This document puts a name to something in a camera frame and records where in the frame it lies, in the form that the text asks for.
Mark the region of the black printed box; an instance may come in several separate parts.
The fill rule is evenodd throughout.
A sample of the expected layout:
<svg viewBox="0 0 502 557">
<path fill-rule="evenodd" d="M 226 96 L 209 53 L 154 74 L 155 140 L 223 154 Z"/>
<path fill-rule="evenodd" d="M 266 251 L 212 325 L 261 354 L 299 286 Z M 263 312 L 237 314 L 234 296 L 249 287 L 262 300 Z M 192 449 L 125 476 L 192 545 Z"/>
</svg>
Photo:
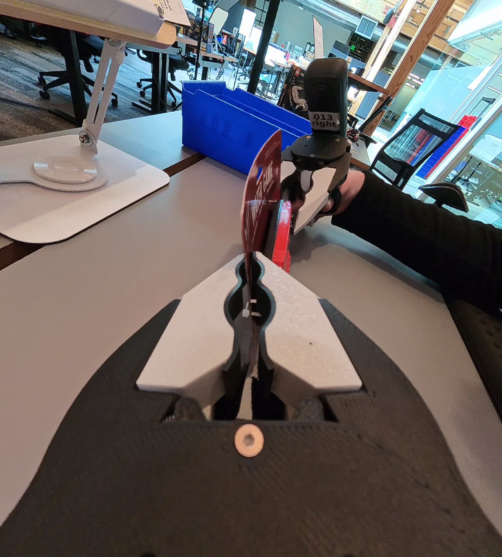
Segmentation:
<svg viewBox="0 0 502 557">
<path fill-rule="evenodd" d="M 305 70 L 303 68 L 296 65 L 290 67 L 277 105 L 296 115 L 309 119 L 304 93 L 304 74 Z"/>
</svg>

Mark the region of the person's right forearm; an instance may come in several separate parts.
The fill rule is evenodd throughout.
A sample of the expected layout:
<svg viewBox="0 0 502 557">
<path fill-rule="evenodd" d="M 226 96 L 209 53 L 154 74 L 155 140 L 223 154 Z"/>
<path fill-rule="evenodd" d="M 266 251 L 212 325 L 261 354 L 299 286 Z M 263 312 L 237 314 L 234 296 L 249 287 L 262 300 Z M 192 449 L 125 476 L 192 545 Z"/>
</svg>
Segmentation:
<svg viewBox="0 0 502 557">
<path fill-rule="evenodd" d="M 371 173 L 332 224 L 480 308 L 502 309 L 502 230 L 425 204 Z"/>
</svg>

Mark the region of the wooden side table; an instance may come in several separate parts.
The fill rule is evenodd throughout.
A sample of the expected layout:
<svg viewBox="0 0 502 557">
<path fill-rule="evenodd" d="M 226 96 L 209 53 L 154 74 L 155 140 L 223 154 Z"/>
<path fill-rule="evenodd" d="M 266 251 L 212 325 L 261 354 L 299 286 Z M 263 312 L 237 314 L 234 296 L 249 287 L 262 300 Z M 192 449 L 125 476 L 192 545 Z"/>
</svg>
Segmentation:
<svg viewBox="0 0 502 557">
<path fill-rule="evenodd" d="M 363 171 L 368 171 L 371 167 L 371 160 L 367 152 L 366 143 L 363 138 L 358 138 L 357 142 L 351 142 L 351 165 Z"/>
</svg>

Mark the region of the red handheld toy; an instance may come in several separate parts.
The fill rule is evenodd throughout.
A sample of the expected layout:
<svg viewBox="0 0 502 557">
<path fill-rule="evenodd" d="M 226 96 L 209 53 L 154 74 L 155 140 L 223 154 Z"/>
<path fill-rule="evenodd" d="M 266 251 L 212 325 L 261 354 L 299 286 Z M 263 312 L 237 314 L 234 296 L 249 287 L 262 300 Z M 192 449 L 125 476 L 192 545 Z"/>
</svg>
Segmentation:
<svg viewBox="0 0 502 557">
<path fill-rule="evenodd" d="M 252 254 L 262 253 L 285 272 L 289 272 L 289 236 L 292 220 L 290 201 L 281 197 L 282 132 L 276 131 L 255 157 L 245 184 L 241 206 L 241 236 L 248 305 L 252 320 L 248 352 L 248 372 L 253 372 L 258 357 L 260 323 L 269 310 L 256 308 L 260 300 L 257 281 L 261 270 L 253 267 Z"/>
</svg>

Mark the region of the wooden post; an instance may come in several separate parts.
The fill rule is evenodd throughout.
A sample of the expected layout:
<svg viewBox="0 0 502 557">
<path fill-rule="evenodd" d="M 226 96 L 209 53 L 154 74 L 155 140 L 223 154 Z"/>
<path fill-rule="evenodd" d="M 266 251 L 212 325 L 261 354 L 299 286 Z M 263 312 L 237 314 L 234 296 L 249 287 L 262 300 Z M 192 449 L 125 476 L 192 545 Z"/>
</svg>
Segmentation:
<svg viewBox="0 0 502 557">
<path fill-rule="evenodd" d="M 415 4 L 417 1 L 396 1 L 395 12 L 398 17 L 392 26 L 389 22 L 393 15 L 391 10 L 387 12 L 384 19 L 385 28 L 367 61 L 364 79 L 372 81 L 376 77 Z M 374 115 L 375 110 L 382 106 L 387 97 L 396 96 L 453 4 L 454 1 L 433 1 L 391 74 L 390 80 L 385 86 L 386 92 L 380 94 L 380 98 L 369 112 L 369 116 Z"/>
</svg>

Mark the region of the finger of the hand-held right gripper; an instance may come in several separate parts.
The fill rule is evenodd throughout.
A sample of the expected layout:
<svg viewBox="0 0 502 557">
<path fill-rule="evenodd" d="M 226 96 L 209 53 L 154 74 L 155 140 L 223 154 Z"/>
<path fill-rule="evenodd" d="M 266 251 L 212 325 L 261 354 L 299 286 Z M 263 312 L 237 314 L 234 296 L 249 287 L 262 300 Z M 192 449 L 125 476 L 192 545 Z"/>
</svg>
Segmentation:
<svg viewBox="0 0 502 557">
<path fill-rule="evenodd" d="M 307 192 L 303 191 L 304 201 L 295 213 L 293 235 L 299 233 L 323 209 L 329 199 L 328 188 L 335 172 L 335 168 L 302 171 L 300 176 L 302 186 L 304 187 L 305 178 L 310 178 L 310 189 Z"/>
<path fill-rule="evenodd" d="M 282 151 L 281 198 L 289 200 L 292 209 L 300 209 L 303 206 L 306 193 L 311 188 L 313 171 L 313 159 L 295 157 L 290 149 Z"/>
</svg>

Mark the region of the blue plastic bin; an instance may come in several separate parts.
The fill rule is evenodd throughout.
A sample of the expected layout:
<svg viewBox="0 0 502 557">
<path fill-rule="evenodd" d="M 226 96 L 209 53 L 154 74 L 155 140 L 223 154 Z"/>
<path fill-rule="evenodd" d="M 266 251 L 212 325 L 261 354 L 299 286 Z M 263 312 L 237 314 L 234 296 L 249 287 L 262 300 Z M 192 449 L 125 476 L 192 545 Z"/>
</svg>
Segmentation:
<svg viewBox="0 0 502 557">
<path fill-rule="evenodd" d="M 183 145 L 245 175 L 263 144 L 282 131 L 282 149 L 311 133 L 310 122 L 223 81 L 184 81 Z"/>
</svg>

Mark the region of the stack of blue red crates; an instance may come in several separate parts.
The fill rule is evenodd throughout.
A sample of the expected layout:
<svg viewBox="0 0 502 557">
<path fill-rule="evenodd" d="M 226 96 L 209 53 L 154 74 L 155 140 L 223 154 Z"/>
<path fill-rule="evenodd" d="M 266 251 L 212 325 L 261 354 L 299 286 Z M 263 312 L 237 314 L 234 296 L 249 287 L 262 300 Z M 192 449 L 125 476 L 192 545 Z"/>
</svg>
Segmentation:
<svg viewBox="0 0 502 557">
<path fill-rule="evenodd" d="M 447 154 L 453 147 L 463 138 L 464 135 L 470 130 L 474 123 L 479 119 L 477 115 L 464 115 L 460 122 L 459 128 L 456 132 L 446 140 L 420 167 L 416 176 L 420 178 L 427 178 L 432 171 L 442 162 Z"/>
</svg>

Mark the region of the black office chair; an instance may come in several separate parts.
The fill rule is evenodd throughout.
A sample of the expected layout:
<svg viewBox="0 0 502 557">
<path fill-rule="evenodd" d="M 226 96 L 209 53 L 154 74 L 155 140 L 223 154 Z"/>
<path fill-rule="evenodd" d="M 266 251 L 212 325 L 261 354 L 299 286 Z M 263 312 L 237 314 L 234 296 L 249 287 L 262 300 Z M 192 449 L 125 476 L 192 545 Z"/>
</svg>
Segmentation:
<svg viewBox="0 0 502 557">
<path fill-rule="evenodd" d="M 88 73 L 94 73 L 92 61 L 96 64 L 100 62 L 100 56 L 103 48 L 103 40 L 94 35 L 86 36 L 80 33 L 76 35 L 76 43 L 80 62 L 83 63 Z M 41 85 L 39 95 L 42 99 L 50 99 L 48 90 L 61 85 L 69 84 L 70 78 L 67 70 L 39 72 L 38 83 Z"/>
</svg>

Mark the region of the person's right hand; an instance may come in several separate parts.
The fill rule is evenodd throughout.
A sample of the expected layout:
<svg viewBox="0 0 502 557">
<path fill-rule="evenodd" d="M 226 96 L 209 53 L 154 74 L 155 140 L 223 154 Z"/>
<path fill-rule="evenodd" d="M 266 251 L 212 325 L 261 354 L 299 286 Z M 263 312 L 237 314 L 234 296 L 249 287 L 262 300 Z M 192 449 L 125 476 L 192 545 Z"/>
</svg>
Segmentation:
<svg viewBox="0 0 502 557">
<path fill-rule="evenodd" d="M 364 172 L 352 169 L 348 171 L 346 180 L 338 187 L 341 192 L 341 201 L 338 209 L 333 213 L 334 216 L 345 211 L 354 198 L 359 194 L 364 182 Z"/>
</svg>

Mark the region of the wooden stand top board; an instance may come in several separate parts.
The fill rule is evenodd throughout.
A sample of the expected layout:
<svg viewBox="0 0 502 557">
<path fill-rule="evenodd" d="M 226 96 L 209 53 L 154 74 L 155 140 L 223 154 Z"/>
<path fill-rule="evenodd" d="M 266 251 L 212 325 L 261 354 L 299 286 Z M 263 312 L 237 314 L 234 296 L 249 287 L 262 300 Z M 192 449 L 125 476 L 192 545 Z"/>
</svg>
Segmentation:
<svg viewBox="0 0 502 557">
<path fill-rule="evenodd" d="M 105 28 L 101 30 L 87 22 L 79 21 L 76 18 L 71 21 L 60 12 L 44 8 L 38 10 L 37 7 L 30 4 L 29 1 L 0 1 L 0 15 L 157 48 L 171 46 L 177 39 L 175 24 L 169 22 L 163 23 L 157 36 L 154 39 L 150 39 L 131 36 L 125 31 L 116 28 Z"/>
</svg>

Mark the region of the black pole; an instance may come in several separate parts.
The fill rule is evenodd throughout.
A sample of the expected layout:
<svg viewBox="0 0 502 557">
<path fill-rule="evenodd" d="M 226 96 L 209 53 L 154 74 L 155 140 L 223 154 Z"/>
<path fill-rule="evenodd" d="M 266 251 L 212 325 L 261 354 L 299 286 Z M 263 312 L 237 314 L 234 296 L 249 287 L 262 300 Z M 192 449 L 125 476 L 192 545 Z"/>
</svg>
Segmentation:
<svg viewBox="0 0 502 557">
<path fill-rule="evenodd" d="M 263 29 L 261 33 L 261 39 L 255 55 L 255 60 L 253 63 L 252 70 L 250 72 L 249 83 L 247 87 L 247 92 L 255 94 L 258 86 L 258 82 L 261 76 L 261 71 L 264 65 L 264 59 L 267 53 L 269 42 L 272 36 L 272 31 L 275 24 L 275 19 L 278 13 L 279 5 L 281 1 L 269 1 L 268 10 L 266 18 L 264 20 Z"/>
</svg>

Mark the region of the black mesh back chair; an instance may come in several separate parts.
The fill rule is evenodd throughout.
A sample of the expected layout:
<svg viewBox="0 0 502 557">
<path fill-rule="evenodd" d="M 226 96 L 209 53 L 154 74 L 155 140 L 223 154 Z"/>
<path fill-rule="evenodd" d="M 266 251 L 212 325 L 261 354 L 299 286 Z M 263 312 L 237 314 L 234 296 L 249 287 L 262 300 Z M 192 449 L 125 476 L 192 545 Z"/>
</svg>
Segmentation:
<svg viewBox="0 0 502 557">
<path fill-rule="evenodd" d="M 403 190 L 422 163 L 459 129 L 459 125 L 420 109 L 379 150 L 369 171 Z"/>
</svg>

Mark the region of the slim black chair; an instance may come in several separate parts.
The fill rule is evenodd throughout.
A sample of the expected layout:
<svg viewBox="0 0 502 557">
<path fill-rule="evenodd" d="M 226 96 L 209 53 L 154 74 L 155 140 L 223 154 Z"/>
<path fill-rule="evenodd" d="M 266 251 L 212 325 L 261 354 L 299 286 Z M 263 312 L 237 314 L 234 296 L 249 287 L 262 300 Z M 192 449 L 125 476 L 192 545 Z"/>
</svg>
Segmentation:
<svg viewBox="0 0 502 557">
<path fill-rule="evenodd" d="M 371 122 L 373 120 L 375 120 L 380 114 L 384 114 L 390 104 L 393 102 L 393 98 L 391 96 L 388 96 L 385 101 L 381 104 L 380 107 L 377 108 L 377 110 L 375 110 L 372 115 L 370 115 L 359 127 L 359 132 L 360 133 L 365 133 L 365 129 L 371 124 Z"/>
</svg>

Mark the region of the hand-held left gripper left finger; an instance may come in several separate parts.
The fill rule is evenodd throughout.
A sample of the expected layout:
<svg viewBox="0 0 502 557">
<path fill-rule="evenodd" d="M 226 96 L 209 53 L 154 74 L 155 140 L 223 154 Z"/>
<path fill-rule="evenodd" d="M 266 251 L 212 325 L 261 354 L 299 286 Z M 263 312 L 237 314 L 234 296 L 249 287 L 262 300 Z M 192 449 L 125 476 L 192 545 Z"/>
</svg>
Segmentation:
<svg viewBox="0 0 502 557">
<path fill-rule="evenodd" d="M 250 312 L 242 255 L 182 296 L 137 380 L 234 419 L 248 372 Z"/>
</svg>

